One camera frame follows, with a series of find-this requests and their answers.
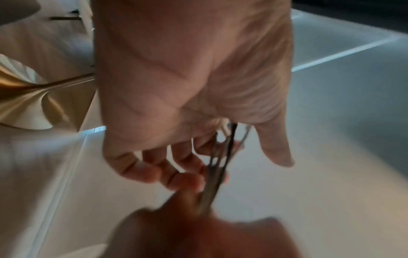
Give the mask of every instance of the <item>grout line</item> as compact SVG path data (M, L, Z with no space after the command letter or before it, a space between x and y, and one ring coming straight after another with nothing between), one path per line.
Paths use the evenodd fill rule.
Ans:
M348 55L351 55L351 54L355 54L355 53L358 53L358 52L361 52L361 51L364 51L364 50L367 50L367 49L370 49L370 48L375 48L375 47L378 47L378 46L393 42L393 41L395 41L397 39L399 39L398 36L391 36L391 37L387 37L387 38L382 39L382 40L374 41L374 42L371 42L371 43L368 43L368 44L365 44L365 45L361 45L361 46L358 46L358 47L355 47L355 48L352 48L352 49L348 49L348 50L345 50L345 51L342 51L342 52L339 52L339 53L335 53L335 54L330 55L330 56L319 58L317 60L307 62L307 63L304 63L302 65L297 65L297 66L293 67L292 72L303 70L303 69L306 69L306 68L309 68L309 67L312 67L312 66L315 66L315 65L323 64L323 63L326 63L326 62L329 62L329 61L332 61L332 60L335 60L335 59L338 59L338 58L341 58L341 57L345 57L345 56L348 56Z
M37 234L34 237L33 244L31 246L30 251L28 252L28 255L26 258L37 258L38 255L40 254L41 247L43 246L43 243L45 241L45 238L47 236L48 230L51 226L51 223L54 219L55 214L57 213L58 206L60 204L60 201L64 195L65 189L68 185L69 180L71 179L71 175L75 168L77 167L78 160L81 156L83 146L86 143L87 136L85 135L84 139L80 142L78 142L71 150L71 156L68 160L68 164L65 167L67 170L64 175L61 178L61 183L57 187L54 197L51 200L48 209L45 213L44 219L42 220L42 223L37 231Z

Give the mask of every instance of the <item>metal tool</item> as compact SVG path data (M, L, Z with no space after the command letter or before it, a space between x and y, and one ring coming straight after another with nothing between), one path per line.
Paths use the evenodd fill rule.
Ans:
M201 195L200 203L198 205L198 213L201 215L207 215L211 211L211 204L213 203L220 185L224 180L227 165L241 148L241 145L244 143L251 130L251 125L247 125L244 137L242 138L240 145L234 150L234 137L238 124L230 124L229 127L231 131L230 135L226 135L226 133L223 131L223 133L226 135L226 139L224 141L222 151L217 150L217 148L215 147L216 143L214 144L214 148L212 149L210 163L207 166L206 184Z

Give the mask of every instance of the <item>wrinkled skin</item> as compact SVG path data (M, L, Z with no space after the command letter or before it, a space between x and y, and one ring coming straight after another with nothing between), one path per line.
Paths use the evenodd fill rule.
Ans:
M197 195L183 191L158 210L134 212L101 258L300 258L276 219L229 223L197 216L196 204Z
M266 156L293 165L285 128L289 0L92 4L103 153L113 169L170 190L200 190L205 165L192 148L210 155L223 119L254 125ZM168 145L187 173L166 160Z

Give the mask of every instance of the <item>blurry hand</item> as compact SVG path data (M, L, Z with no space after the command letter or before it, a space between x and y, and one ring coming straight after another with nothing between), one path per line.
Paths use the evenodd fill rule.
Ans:
M272 218L232 224L196 215L197 195L178 192L156 211L138 210L116 229L101 258L298 258Z
M97 0L96 80L103 153L124 177L199 190L222 118L255 126L290 167L290 0ZM167 160L171 145L179 173ZM134 151L143 151L143 161Z

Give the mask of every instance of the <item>skin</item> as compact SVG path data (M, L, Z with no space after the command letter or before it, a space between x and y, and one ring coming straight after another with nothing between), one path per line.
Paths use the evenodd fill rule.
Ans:
M252 124L265 155L294 164L286 136L290 0L97 0L103 154L122 176L199 191L225 119ZM167 161L171 146L179 173ZM142 152L142 161L135 151Z
M300 258L278 220L229 223L201 217L197 199L194 192L177 192L158 210L132 213L101 258Z

